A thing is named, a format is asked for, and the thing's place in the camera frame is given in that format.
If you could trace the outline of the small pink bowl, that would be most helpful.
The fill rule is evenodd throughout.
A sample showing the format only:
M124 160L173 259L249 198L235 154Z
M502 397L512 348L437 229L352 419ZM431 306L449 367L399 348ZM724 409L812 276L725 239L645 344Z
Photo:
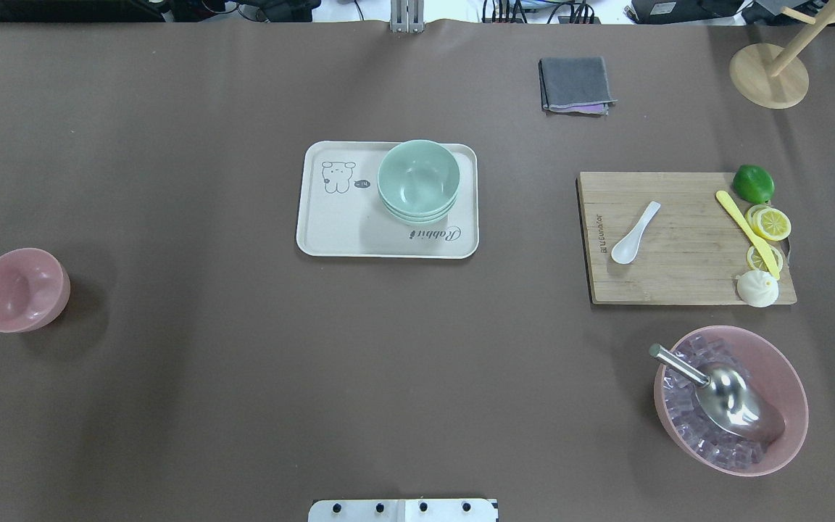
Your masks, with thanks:
M52 323L65 310L72 284L50 252L21 248L0 256L0 333L17 334Z

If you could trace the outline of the top green bowl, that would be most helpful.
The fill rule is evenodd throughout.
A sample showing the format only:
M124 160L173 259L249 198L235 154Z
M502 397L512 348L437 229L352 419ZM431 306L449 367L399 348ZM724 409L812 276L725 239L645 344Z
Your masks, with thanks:
M453 153L432 140L408 140L386 153L378 168L384 204L412 217L430 217L460 191L460 166Z

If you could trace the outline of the white ceramic spoon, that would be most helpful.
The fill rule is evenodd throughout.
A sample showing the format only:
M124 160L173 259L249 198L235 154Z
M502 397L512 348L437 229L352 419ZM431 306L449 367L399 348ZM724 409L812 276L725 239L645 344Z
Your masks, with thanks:
M639 219L637 219L633 228L614 245L612 248L612 260L615 263L628 265L635 261L647 225L649 225L649 222L652 221L660 208L662 208L662 205L659 202L651 201Z

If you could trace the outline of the large pink ice bowl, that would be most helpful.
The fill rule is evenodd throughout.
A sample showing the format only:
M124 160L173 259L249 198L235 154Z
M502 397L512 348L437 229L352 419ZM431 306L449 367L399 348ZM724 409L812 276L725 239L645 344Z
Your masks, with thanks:
M685 456L723 475L757 478L787 466L805 445L809 405L801 379L789 360L761 335L732 325L710 325L685 334L672 348L680 360L698 366L725 360L736 365L747 384L783 415L785 430L759 448L728 433L708 440L718 428L695 420L702 410L689 380L660 365L654 377L654 410L670 442Z

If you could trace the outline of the cream rabbit tray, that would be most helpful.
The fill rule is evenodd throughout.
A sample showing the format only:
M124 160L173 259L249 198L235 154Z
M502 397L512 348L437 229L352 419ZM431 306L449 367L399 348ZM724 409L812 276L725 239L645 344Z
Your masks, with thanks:
M382 204L375 176L394 142L316 142L305 153L296 241L312 257L465 259L478 248L478 165L445 144L460 166L460 195L441 220L414 224Z

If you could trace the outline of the grey folded cloth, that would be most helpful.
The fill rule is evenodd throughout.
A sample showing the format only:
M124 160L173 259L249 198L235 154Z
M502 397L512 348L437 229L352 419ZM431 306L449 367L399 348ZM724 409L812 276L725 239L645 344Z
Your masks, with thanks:
M543 57L538 62L542 109L557 115L606 115L617 102L603 57Z

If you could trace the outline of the wooden cutting board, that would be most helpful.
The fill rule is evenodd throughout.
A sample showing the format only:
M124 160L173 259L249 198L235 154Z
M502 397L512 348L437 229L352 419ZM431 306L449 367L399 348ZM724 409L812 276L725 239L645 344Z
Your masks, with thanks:
M591 300L596 305L740 305L736 278L751 242L716 201L733 174L582 172L578 202ZM635 260L612 248L659 202Z

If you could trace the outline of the yellow plastic knife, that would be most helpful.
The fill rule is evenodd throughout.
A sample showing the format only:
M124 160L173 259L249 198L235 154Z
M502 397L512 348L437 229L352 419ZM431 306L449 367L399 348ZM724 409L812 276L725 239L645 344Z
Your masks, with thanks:
M715 198L722 206L723 210L726 211L726 214L728 214L729 217L732 218L733 221L740 227L749 242L751 242L752 247L759 252L760 257L763 259L763 262L765 262L765 266L768 268L768 272L776 280L779 280L780 270L778 268L778 261L776 261L776 256L774 255L771 245L752 230L751 225L748 221L746 221L742 212L739 211L738 205L736 205L736 202L734 202L733 198L727 191L716 191Z

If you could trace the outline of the lower lemon slice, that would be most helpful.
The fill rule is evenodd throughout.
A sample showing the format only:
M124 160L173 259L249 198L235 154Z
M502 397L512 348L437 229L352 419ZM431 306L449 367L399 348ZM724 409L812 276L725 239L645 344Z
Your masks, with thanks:
M775 246L770 246L770 250L772 251L773 257L775 258L776 270L778 272L782 271L785 266L785 257ZM768 264L766 264L765 259L762 258L762 255L758 252L758 250L754 246L750 246L746 253L746 261L748 266L752 270L761 270L765 272L769 272Z

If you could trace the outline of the lemon slice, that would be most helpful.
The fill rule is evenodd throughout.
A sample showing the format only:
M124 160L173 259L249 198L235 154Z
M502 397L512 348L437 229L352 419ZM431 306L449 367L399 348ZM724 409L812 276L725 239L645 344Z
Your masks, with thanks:
M751 229L768 241L782 241L791 235L791 219L784 212L767 204L752 205L745 218Z
M785 266L785 257L775 246L770 246L770 250L772 251L773 257L775 258L776 270L778 272L782 271ZM769 272L768 264L766 264L765 259L762 258L762 255L758 252L758 250L754 246L750 246L746 253L746 261L748 266L752 270L761 270L765 272Z

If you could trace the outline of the white steamed bun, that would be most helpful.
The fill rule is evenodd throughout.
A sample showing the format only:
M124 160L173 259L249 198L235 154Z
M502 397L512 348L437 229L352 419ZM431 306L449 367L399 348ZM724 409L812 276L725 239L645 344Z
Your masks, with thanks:
M736 277L736 291L741 300L752 307L768 307L778 301L778 280L768 271L749 270Z

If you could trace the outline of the green lime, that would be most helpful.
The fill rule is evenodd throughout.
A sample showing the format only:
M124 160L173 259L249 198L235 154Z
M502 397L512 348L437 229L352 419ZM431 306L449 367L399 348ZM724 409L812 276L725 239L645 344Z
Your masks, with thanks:
M750 204L768 204L772 201L776 186L774 178L758 165L740 165L732 180L732 189Z

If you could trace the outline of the metal ice scoop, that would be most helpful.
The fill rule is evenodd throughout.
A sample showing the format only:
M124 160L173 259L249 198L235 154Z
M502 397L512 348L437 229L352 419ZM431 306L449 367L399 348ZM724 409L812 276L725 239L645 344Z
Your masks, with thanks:
M660 344L650 346L649 354L693 384L703 412L726 432L762 444L784 434L784 416L733 366L712 362L696 369Z

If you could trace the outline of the upper lemon slice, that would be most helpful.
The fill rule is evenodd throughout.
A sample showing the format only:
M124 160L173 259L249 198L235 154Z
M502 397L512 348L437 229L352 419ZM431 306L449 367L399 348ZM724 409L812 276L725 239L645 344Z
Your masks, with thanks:
M767 204L752 205L745 218L751 229L768 241L782 241L791 235L791 219L784 212Z

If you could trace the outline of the wooden mug tree stand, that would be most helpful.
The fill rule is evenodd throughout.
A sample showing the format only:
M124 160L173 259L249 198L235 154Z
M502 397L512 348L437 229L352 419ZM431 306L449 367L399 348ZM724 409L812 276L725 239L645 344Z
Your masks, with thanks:
M785 47L755 43L732 56L729 75L746 99L769 109L788 109L808 92L809 75L798 55L826 26L835 23L835 1L829 1L815 16L783 7L783 15L803 23L801 32Z

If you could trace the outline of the aluminium frame post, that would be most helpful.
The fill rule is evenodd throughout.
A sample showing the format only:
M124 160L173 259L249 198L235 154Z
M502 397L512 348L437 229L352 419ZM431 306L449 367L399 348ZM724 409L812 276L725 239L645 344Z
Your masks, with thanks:
M424 0L391 0L390 31L400 34L423 33L425 30Z

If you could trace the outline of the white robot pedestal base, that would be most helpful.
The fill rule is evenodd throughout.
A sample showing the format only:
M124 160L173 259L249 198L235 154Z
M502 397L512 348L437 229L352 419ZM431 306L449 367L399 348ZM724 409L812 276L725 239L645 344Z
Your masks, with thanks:
M308 521L498 521L497 500L415 498L322 500L312 503Z

